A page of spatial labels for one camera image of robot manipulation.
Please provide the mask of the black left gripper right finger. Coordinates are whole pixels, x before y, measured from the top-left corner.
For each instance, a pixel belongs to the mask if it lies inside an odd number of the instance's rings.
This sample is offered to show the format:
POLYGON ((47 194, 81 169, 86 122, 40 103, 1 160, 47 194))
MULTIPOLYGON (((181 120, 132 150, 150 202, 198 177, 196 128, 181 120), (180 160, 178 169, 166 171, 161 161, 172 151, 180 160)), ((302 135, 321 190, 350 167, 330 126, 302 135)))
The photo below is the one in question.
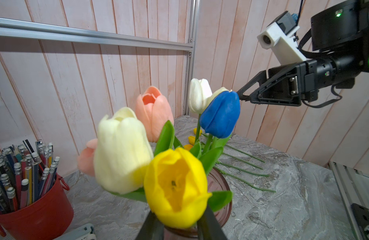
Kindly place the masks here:
POLYGON ((202 217, 197 221, 197 232, 198 240, 227 240, 209 206, 206 207, 202 217))

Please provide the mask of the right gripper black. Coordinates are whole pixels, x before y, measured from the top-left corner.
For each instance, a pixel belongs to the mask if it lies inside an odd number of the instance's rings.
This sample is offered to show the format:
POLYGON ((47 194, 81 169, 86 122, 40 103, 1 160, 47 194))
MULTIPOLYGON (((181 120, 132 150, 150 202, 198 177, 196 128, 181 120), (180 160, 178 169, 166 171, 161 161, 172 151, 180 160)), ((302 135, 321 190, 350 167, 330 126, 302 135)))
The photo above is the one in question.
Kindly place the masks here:
POLYGON ((259 72, 237 94, 252 104, 298 107, 318 99, 316 74, 316 60, 279 66, 259 72))

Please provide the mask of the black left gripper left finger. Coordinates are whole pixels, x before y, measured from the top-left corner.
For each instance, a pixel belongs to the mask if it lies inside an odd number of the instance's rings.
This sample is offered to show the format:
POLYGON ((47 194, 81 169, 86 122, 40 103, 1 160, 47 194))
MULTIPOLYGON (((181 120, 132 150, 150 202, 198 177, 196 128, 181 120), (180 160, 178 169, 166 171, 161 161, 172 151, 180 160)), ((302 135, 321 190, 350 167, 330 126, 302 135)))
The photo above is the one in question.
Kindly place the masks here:
POLYGON ((135 240, 163 240, 164 225, 153 212, 149 212, 135 240))

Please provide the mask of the dark red ribbed glass vase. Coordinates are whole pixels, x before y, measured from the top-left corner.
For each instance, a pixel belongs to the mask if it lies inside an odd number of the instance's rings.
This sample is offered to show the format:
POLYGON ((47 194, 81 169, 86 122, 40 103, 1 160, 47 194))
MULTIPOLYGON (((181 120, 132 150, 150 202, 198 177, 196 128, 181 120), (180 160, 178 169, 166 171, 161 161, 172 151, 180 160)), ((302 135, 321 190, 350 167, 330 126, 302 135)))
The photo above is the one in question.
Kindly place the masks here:
MULTIPOLYGON (((213 211, 218 209, 218 211, 214 212, 214 216, 218 224, 223 227, 227 223, 232 211, 232 201, 227 204, 227 198, 225 197, 225 195, 227 196, 227 194, 223 194, 226 191, 230 191, 230 187, 225 177, 216 168, 213 168, 208 174, 207 182, 208 192, 212 193, 212 198, 210 198, 210 207, 213 211)), ((165 227, 163 239, 197 240, 197 237, 197 224, 194 224, 191 228, 188 229, 174 229, 165 227)))

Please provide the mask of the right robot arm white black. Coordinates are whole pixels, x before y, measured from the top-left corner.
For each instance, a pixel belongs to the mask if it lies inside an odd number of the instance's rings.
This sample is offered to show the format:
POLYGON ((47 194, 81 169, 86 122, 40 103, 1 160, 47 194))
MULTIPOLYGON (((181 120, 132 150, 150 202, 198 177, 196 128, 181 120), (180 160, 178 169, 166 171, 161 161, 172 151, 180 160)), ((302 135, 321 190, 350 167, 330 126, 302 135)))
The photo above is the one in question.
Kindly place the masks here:
POLYGON ((238 90, 241 101, 253 104, 312 106, 319 90, 351 89, 356 77, 369 73, 369 1, 345 1, 311 18, 299 39, 298 16, 284 12, 257 37, 280 65, 264 70, 238 90))

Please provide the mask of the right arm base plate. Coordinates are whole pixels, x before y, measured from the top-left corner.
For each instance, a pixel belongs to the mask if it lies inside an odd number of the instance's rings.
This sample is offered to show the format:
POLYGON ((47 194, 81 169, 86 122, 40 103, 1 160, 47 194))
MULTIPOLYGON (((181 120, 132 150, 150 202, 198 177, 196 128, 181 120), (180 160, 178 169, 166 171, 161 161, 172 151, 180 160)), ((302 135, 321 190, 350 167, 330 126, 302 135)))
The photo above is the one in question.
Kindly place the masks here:
POLYGON ((362 239, 369 240, 369 209, 356 203, 351 205, 351 209, 362 239))

